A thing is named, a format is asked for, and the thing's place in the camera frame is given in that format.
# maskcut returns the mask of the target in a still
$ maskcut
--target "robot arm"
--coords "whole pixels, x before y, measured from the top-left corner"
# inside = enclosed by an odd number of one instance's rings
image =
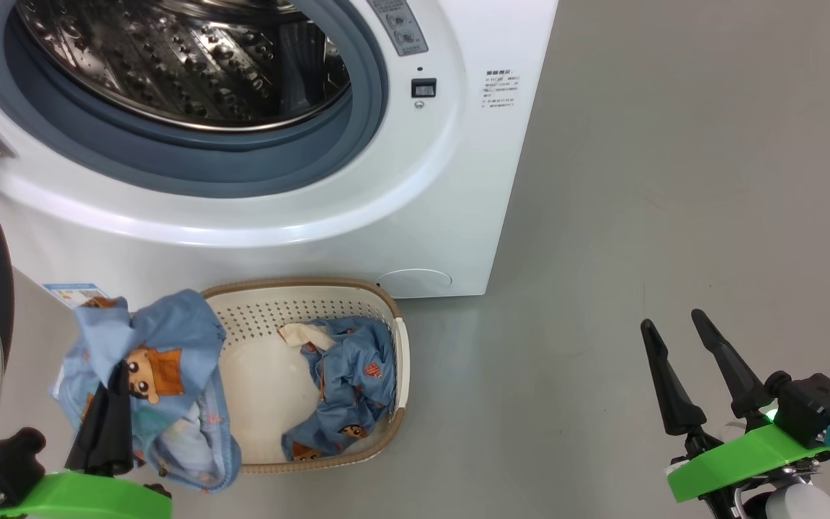
[[[747,362],[702,310],[691,314],[702,343],[717,361],[732,413],[747,421],[744,436],[722,443],[702,430],[706,417],[693,404],[668,361],[649,319],[641,331],[666,433],[686,435],[686,456],[675,458],[668,483],[678,502],[699,499],[721,518],[830,519],[830,498],[811,486],[811,476],[830,459],[830,378],[817,373],[794,381],[778,371],[761,384]],[[778,400],[771,420],[761,407]],[[777,488],[742,502],[742,492]]]
[[[171,494],[115,476],[134,466],[125,363],[99,385],[66,459],[66,472],[47,475],[35,458],[46,444],[23,428],[0,440],[0,518],[171,519]]]

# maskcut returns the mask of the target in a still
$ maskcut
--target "white fabric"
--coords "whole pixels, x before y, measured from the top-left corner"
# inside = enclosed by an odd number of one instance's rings
[[[323,326],[313,326],[296,322],[286,324],[277,329],[277,334],[291,348],[299,348],[312,342],[313,346],[321,350],[327,350],[335,345],[335,341],[326,333]]]

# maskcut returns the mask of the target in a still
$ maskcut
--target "white plastic basket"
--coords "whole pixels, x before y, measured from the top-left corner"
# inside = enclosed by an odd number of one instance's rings
[[[409,398],[409,336],[396,302],[360,280],[303,278],[253,280],[203,293],[228,337],[220,356],[231,433],[243,451],[243,473],[326,469],[366,461],[396,436]],[[396,405],[373,434],[340,456],[285,462],[280,438],[316,409],[319,390],[306,360],[277,329],[291,322],[368,316],[382,321],[396,351]]]

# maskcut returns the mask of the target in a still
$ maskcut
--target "gray floor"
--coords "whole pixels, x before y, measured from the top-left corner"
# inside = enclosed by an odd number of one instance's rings
[[[72,433],[44,395],[73,323],[27,280],[17,297],[0,435],[42,428],[56,469]],[[658,322],[716,433],[695,306],[762,378],[830,375],[830,2],[563,0],[488,295],[404,304],[398,439],[348,469],[174,489],[176,516],[709,517],[663,480],[682,442],[638,333]]]

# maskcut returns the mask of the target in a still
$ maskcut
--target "front-load washing machine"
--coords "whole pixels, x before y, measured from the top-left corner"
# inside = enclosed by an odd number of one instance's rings
[[[556,3],[0,0],[12,262],[134,308],[272,276],[483,293]]]

